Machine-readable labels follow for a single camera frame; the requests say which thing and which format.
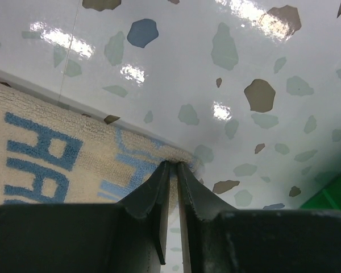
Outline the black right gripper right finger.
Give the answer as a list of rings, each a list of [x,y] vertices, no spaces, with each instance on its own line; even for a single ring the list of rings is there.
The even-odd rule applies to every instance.
[[[185,272],[341,272],[338,210],[239,210],[178,163]]]

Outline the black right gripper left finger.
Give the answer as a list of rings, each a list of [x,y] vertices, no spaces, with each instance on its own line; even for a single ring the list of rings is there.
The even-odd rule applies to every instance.
[[[0,272],[159,272],[170,164],[113,204],[0,206]]]

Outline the colourful patterned towel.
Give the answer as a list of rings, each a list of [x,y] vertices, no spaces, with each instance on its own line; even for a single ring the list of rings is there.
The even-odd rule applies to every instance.
[[[117,202],[192,154],[0,83],[0,205]]]

